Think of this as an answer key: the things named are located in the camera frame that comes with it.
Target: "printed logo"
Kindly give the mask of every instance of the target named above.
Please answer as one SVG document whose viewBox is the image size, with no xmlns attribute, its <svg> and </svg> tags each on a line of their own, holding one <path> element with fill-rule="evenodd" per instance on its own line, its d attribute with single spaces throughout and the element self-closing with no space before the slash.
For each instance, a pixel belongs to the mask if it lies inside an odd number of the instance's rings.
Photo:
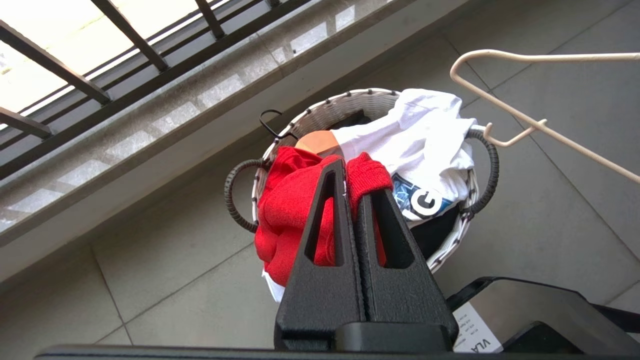
<svg viewBox="0 0 640 360">
<path fill-rule="evenodd" d="M 394 174 L 391 180 L 394 182 L 394 198 L 407 221 L 433 218 L 452 204 L 436 190 L 422 189 L 398 173 Z"/>
</svg>

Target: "black metal bar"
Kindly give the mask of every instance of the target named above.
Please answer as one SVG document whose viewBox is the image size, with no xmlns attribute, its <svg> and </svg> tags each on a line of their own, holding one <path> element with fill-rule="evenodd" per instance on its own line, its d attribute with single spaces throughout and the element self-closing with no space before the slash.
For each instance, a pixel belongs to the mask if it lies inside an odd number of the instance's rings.
<svg viewBox="0 0 640 360">
<path fill-rule="evenodd" d="M 43 68 L 51 71 L 67 83 L 75 86 L 87 96 L 94 98 L 99 103 L 104 105 L 111 101 L 109 95 L 107 95 L 105 91 L 95 86 L 95 84 L 88 81 L 85 77 L 68 68 L 61 61 L 47 53 L 40 46 L 37 46 L 34 42 L 24 37 L 2 20 L 0 20 L 0 40 L 10 47 L 18 50 L 24 56 L 35 61 Z"/>
<path fill-rule="evenodd" d="M 202 12 L 202 17 L 207 21 L 209 28 L 211 28 L 211 32 L 216 39 L 221 39 L 225 36 L 224 30 L 220 26 L 220 22 L 216 19 L 216 15 L 213 13 L 211 8 L 209 7 L 209 3 L 207 0 L 196 0 L 196 4 L 198 4 L 198 8 L 200 12 Z"/>
<path fill-rule="evenodd" d="M 264 2 L 272 9 L 281 4 L 280 0 L 264 0 Z"/>
<path fill-rule="evenodd" d="M 122 33 L 131 40 L 131 42 L 143 53 L 158 70 L 164 71 L 169 67 L 166 61 L 162 59 L 149 43 L 143 39 L 140 34 L 129 24 L 129 21 L 118 11 L 110 0 L 91 0 L 93 4 L 102 11 L 102 13 L 111 20 L 111 22 Z"/>
<path fill-rule="evenodd" d="M 48 126 L 42 125 L 39 122 L 35 122 L 5 108 L 0 108 L 0 122 L 15 129 L 24 131 L 25 133 L 35 135 L 41 139 L 46 139 L 51 136 L 51 130 Z"/>
<path fill-rule="evenodd" d="M 113 95 L 114 100 L 107 106 L 98 106 L 92 101 L 75 104 L 73 107 L 70 106 L 71 110 L 61 110 L 65 114 L 55 120 L 51 122 L 41 121 L 55 131 L 55 136 L 45 142 L 27 136 L 5 147 L 0 151 L 0 179 L 6 178 L 38 158 L 57 149 L 144 96 L 151 94 L 161 86 L 177 79 L 194 67 L 220 54 L 222 51 L 258 32 L 267 24 L 291 13 L 309 1 L 288 0 L 274 9 L 269 9 L 263 2 L 257 3 L 247 11 L 251 13 L 251 19 L 239 19 L 236 21 L 234 18 L 231 19 L 232 21 L 222 24 L 228 30 L 227 35 L 221 40 L 215 40 L 207 33 L 208 27 L 206 22 L 203 21 L 202 26 L 205 32 L 202 35 L 193 38 L 173 50 L 170 54 L 165 55 L 165 59 L 170 65 L 166 71 L 158 73 L 157 69 L 149 64 L 126 78 L 113 79 L 111 82 L 113 85 L 109 88 L 109 92 Z M 200 32 L 197 29 L 191 29 L 190 31 Z M 177 41 L 182 42 L 184 41 L 183 39 L 178 38 Z"/>
</svg>

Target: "hanger hook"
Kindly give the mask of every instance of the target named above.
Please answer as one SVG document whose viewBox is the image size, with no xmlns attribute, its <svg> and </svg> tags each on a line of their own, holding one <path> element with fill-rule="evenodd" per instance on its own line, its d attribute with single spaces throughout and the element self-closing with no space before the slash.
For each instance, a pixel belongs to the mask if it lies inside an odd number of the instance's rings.
<svg viewBox="0 0 640 360">
<path fill-rule="evenodd" d="M 281 139 L 286 138 L 287 136 L 291 136 L 292 138 L 294 138 L 296 140 L 299 140 L 298 137 L 296 135 L 293 135 L 290 131 L 288 133 L 284 134 L 284 135 L 278 135 L 278 133 L 273 131 L 273 129 L 271 129 L 266 124 L 266 122 L 262 119 L 262 116 L 264 116 L 265 114 L 268 114 L 268 113 L 276 113 L 276 114 L 278 114 L 278 116 L 281 116 L 282 113 L 279 112 L 278 110 L 275 110 L 275 109 L 267 109 L 267 110 L 264 110 L 262 113 L 260 113 L 260 117 L 259 117 L 260 123 L 262 124 L 262 126 L 264 126 L 265 129 L 267 129 L 267 131 L 269 131 L 273 135 L 273 137 L 275 137 L 278 140 L 281 140 Z"/>
<path fill-rule="evenodd" d="M 542 119 L 540 121 L 538 121 L 538 123 L 540 125 L 544 125 L 547 123 L 546 119 Z M 484 138 L 487 139 L 487 141 L 489 141 L 490 143 L 499 146 L 499 147 L 509 147 L 517 142 L 519 142 L 520 140 L 524 139 L 526 136 L 531 135 L 531 133 L 533 133 L 536 128 L 533 126 L 529 126 L 528 129 L 526 129 L 525 131 L 522 131 L 520 134 L 518 134 L 517 136 L 515 136 L 514 138 L 512 138 L 511 140 L 507 141 L 507 142 L 502 142 L 496 138 L 494 138 L 493 136 L 491 136 L 491 130 L 493 129 L 493 124 L 490 122 L 486 125 L 486 127 L 484 128 Z"/>
</svg>

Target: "label sticker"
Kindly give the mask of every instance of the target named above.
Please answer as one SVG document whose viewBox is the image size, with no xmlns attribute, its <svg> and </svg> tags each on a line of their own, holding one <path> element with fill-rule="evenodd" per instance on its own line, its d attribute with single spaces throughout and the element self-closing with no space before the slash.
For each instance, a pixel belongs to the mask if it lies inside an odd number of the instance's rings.
<svg viewBox="0 0 640 360">
<path fill-rule="evenodd" d="M 502 351 L 502 344 L 470 303 L 460 306 L 453 312 L 453 316 L 460 328 L 453 351 L 479 353 Z"/>
</svg>

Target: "orange object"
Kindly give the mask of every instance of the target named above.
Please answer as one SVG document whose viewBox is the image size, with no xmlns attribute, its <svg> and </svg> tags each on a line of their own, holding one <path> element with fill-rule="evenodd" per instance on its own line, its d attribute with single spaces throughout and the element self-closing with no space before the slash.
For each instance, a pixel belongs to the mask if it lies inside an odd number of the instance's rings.
<svg viewBox="0 0 640 360">
<path fill-rule="evenodd" d="M 297 149 L 303 149 L 314 154 L 333 152 L 338 149 L 338 141 L 329 130 L 319 130 L 302 136 L 296 143 Z"/>
</svg>

